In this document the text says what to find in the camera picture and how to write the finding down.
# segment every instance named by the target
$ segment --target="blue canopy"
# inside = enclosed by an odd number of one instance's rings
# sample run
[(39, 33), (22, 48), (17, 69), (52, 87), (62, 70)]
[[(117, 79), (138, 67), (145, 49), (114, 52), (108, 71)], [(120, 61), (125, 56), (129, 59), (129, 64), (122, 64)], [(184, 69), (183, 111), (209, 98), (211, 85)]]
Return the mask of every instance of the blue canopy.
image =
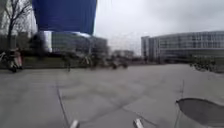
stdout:
[(93, 34), (97, 0), (33, 0), (39, 31)]

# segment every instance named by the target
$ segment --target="overcast sky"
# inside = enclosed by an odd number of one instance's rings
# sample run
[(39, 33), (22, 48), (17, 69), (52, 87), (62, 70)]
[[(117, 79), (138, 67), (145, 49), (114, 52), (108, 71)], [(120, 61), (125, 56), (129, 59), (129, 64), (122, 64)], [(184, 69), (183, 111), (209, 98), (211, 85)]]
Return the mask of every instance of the overcast sky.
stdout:
[(95, 35), (140, 53), (141, 36), (224, 30), (224, 0), (98, 0)]

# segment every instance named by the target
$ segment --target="tree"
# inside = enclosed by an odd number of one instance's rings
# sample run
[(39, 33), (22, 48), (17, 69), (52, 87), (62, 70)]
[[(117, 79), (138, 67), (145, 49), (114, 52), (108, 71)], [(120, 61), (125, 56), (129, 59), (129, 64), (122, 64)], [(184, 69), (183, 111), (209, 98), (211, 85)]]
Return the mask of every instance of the tree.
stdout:
[(32, 6), (30, 0), (8, 0), (3, 7), (6, 14), (7, 44), (10, 48), (13, 30), (21, 30), (25, 19), (32, 10)]

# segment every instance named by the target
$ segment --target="pedestrian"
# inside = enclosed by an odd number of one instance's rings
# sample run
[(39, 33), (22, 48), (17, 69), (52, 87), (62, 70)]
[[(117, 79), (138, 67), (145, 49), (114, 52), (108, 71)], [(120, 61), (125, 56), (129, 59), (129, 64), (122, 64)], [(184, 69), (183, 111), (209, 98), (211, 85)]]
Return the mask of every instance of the pedestrian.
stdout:
[(18, 69), (23, 69), (22, 66), (22, 57), (21, 57), (21, 52), (19, 48), (15, 48), (11, 50), (11, 56), (13, 57), (13, 61), (16, 64)]
[(65, 66), (65, 68), (67, 68), (68, 71), (70, 72), (70, 70), (71, 70), (71, 58), (70, 58), (70, 54), (69, 53), (65, 53), (65, 55), (63, 56), (63, 60), (64, 60), (64, 66)]

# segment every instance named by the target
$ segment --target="ground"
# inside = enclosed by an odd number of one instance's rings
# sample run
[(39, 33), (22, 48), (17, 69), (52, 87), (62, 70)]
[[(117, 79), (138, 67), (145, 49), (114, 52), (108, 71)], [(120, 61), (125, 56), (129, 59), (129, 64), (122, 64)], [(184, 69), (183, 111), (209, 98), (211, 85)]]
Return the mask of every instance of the ground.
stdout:
[(201, 98), (224, 105), (224, 76), (188, 65), (0, 71), (1, 128), (202, 128), (176, 101)]

